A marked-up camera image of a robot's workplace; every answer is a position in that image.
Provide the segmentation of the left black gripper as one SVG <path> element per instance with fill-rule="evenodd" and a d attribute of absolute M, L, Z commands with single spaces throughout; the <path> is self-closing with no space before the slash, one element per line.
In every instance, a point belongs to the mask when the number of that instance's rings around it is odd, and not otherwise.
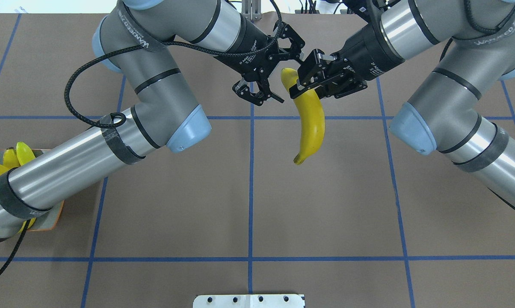
<path fill-rule="evenodd" d="M 241 21 L 238 37 L 227 53 L 242 54 L 257 51 L 274 41 L 273 37 L 263 33 L 249 20 L 242 19 Z M 289 47 L 279 47 L 275 42 L 269 49 L 261 53 L 237 57 L 219 55 L 215 59 L 232 68 L 244 78 L 233 85 L 233 92 L 239 98 L 260 107 L 265 101 L 264 95 L 266 100 L 273 99 L 281 104 L 284 102 L 284 99 L 270 89 L 269 76 L 280 61 L 289 59 L 284 56 L 289 52 Z M 257 82 L 258 92 L 254 93 L 250 90 L 251 81 Z"/>

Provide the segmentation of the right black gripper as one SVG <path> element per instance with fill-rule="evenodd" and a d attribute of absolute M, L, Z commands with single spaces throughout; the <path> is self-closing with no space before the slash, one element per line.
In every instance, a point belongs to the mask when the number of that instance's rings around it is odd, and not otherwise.
<path fill-rule="evenodd" d="M 381 30 L 365 26 L 349 37 L 342 49 L 333 55 L 320 49 L 312 50 L 298 68 L 299 80 L 289 87 L 288 93 L 291 99 L 296 99 L 307 90 L 314 90 L 320 99 L 340 99 L 367 89 L 367 81 L 404 61 L 391 49 Z"/>

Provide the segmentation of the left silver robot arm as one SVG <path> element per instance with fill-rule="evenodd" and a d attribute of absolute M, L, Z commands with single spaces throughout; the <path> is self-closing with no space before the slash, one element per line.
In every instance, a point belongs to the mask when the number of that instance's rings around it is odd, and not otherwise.
<path fill-rule="evenodd" d="M 234 89 L 247 102 L 281 101 L 267 83 L 288 53 L 279 47 L 287 25 L 276 2 L 271 4 L 277 21 L 267 34 L 226 0 L 118 0 L 93 34 L 95 58 L 74 71 L 62 94 L 86 130 L 0 175 L 0 243 L 23 232 L 25 222 L 151 152 L 178 153 L 211 133 L 171 47 L 210 55 L 232 69 L 239 75 Z M 137 102 L 96 118 L 75 109 L 74 84 L 94 65 L 122 74 Z"/>

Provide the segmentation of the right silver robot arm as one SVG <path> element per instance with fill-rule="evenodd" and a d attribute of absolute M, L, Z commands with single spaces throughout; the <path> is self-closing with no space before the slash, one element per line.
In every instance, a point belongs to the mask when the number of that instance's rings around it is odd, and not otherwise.
<path fill-rule="evenodd" d="M 392 134 L 428 155 L 438 151 L 515 210 L 515 140 L 474 105 L 515 77 L 515 0 L 346 0 L 367 20 L 330 55 L 315 49 L 297 70 L 291 98 L 314 89 L 340 98 L 447 41 L 436 68 L 392 119 Z"/>

